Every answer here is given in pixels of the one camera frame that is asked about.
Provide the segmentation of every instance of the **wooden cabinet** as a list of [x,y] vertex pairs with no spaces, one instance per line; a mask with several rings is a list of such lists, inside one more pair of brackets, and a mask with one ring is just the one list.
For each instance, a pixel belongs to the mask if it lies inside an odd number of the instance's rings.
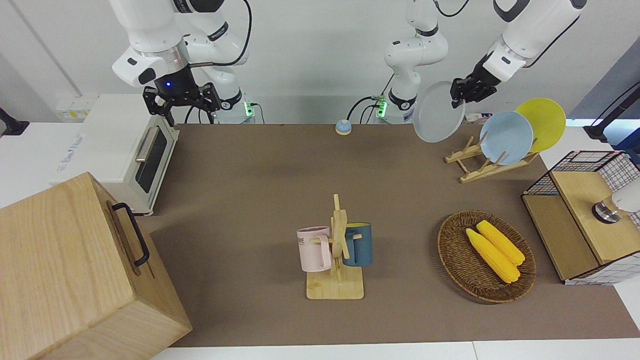
[[191,330],[151,237],[114,205],[85,173],[0,209],[2,359],[150,359]]

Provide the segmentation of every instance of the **wicker basket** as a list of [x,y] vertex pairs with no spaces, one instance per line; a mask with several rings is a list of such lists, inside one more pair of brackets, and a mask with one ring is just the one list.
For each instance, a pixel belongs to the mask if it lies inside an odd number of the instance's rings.
[[[482,220],[493,224],[524,254],[525,261],[518,266],[520,278],[516,282],[503,282],[471,246],[465,229],[475,229]],[[469,294],[487,302],[518,300],[529,292],[536,280],[536,261],[527,241],[506,221],[482,211],[460,211],[445,220],[438,233],[438,253],[453,281]]]

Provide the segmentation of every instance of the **yellow corn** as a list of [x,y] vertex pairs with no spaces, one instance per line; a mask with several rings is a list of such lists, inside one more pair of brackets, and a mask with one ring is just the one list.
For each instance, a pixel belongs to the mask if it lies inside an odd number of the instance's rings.
[[500,230],[496,229],[495,226],[491,225],[490,222],[486,220],[480,221],[476,225],[478,232],[480,232],[487,240],[489,240],[493,246],[497,247],[501,253],[503,253],[507,259],[510,260],[514,265],[522,265],[524,261],[524,254],[522,251],[513,245],[511,240],[509,240],[504,234],[500,232]]
[[504,282],[511,284],[518,280],[520,277],[518,268],[496,249],[489,240],[471,229],[467,229],[467,236],[471,241],[471,245],[478,251],[478,254],[482,256],[484,261]]

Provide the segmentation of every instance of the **black handle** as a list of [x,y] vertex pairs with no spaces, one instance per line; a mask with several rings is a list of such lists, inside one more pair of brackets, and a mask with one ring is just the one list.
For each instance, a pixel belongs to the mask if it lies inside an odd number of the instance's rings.
[[353,239],[353,262],[358,263],[358,247],[356,246],[355,239]]
[[119,202],[118,204],[115,204],[114,206],[112,206],[111,209],[113,209],[113,211],[118,211],[120,209],[127,210],[127,215],[131,220],[131,225],[133,225],[133,229],[136,231],[136,236],[138,237],[138,241],[140,241],[140,247],[142,248],[142,258],[139,258],[138,260],[134,261],[133,264],[136,265],[137,267],[141,267],[144,263],[146,263],[149,260],[149,248],[147,247],[147,243],[145,243],[145,239],[142,237],[142,233],[140,232],[140,228],[138,227],[138,223],[136,222],[136,219],[133,217],[133,212],[131,211],[131,208],[126,203]]
[[500,8],[498,2],[496,2],[496,0],[493,0],[493,9],[502,20],[511,22],[513,21],[513,19],[517,18],[518,15],[520,15],[522,10],[524,10],[524,8],[526,8],[528,4],[529,0],[516,0],[516,3],[511,7],[511,9],[509,9],[509,11],[504,11],[502,8]]

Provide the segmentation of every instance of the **wooden base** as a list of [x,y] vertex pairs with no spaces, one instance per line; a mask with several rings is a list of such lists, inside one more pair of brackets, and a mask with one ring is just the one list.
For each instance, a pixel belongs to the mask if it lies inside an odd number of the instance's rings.
[[346,266],[333,259],[331,270],[307,273],[307,298],[310,300],[360,300],[364,297],[362,268]]
[[465,171],[466,174],[464,174],[464,175],[462,175],[460,177],[460,182],[463,183],[463,184],[470,183],[471,181],[484,179],[486,177],[490,177],[490,176],[493,176],[495,174],[499,174],[501,172],[505,172],[505,171],[513,170],[515,168],[526,166],[533,159],[535,159],[537,156],[538,156],[537,152],[530,153],[524,159],[518,161],[517,163],[510,164],[510,165],[498,165],[498,164],[494,164],[494,163],[485,164],[479,170],[476,170],[476,171],[473,171],[473,172],[466,172]]
[[478,170],[469,171],[465,164],[462,163],[462,160],[482,155],[482,149],[480,148],[480,145],[486,138],[486,135],[487,133],[484,133],[483,137],[475,145],[471,145],[471,143],[474,141],[474,137],[471,136],[464,149],[458,152],[452,152],[451,155],[444,158],[444,161],[447,164],[458,163],[462,171],[465,172],[465,174],[460,177],[460,182],[463,184],[470,183],[471,181],[475,180],[484,179],[486,177],[513,170],[515,168],[523,167],[530,164],[531,161],[533,161],[533,159],[535,159],[539,154],[538,152],[530,152],[529,154],[527,154],[527,156],[524,157],[524,159],[518,161],[517,163],[510,165],[498,165],[501,159],[506,155],[507,152],[505,151],[502,153],[502,155],[500,155],[495,163],[492,163],[489,159],[487,159]]

